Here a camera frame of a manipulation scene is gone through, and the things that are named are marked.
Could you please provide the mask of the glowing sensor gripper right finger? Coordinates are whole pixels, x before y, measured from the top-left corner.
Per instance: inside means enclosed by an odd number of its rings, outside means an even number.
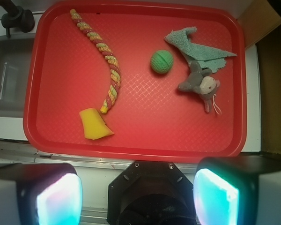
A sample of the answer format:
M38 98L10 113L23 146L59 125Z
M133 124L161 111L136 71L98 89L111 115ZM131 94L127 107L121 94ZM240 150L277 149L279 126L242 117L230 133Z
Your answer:
M206 157L193 199L202 225L281 225L281 158Z

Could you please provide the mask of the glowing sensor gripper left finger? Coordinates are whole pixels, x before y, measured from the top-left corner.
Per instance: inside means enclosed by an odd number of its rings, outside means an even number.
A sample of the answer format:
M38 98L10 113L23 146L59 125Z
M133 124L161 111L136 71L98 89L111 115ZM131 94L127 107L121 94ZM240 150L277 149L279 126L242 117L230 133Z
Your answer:
M68 163L0 163L0 225L78 225L82 183Z

